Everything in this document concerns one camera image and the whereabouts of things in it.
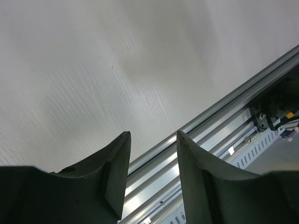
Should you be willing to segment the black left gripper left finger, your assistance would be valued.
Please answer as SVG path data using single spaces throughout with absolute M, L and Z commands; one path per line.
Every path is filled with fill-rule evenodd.
M 0 168 L 3 224 L 115 224 L 123 212 L 131 134 L 58 173 L 33 166 Z

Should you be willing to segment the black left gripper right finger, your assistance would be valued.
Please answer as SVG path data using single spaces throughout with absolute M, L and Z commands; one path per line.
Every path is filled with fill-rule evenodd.
M 177 154 L 189 224 L 296 224 L 298 171 L 263 175 L 235 167 L 177 132 Z

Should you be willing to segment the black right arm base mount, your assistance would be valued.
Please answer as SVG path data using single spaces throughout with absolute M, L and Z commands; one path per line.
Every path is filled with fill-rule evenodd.
M 299 123 L 299 79 L 286 78 L 263 91 L 249 103 L 258 132 L 279 131 Z

